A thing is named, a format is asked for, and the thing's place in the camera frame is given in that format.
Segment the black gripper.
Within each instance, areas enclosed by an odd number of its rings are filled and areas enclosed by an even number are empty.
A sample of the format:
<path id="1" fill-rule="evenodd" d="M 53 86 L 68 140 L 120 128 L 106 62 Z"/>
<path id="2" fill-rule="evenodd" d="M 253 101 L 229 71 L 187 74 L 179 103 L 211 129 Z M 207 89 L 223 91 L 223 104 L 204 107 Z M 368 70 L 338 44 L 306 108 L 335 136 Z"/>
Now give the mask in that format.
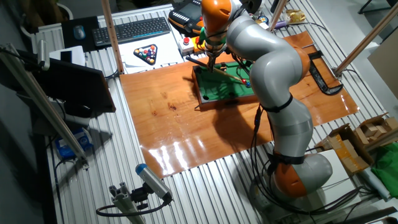
<path id="1" fill-rule="evenodd" d="M 206 56 L 208 57 L 208 71 L 210 73 L 213 72 L 214 69 L 217 67 L 217 62 L 216 58 L 220 56 L 221 53 L 225 51 L 225 46 L 224 45 L 219 45 L 219 46 L 213 46 L 213 45 L 206 45 L 205 46 L 205 53 Z"/>

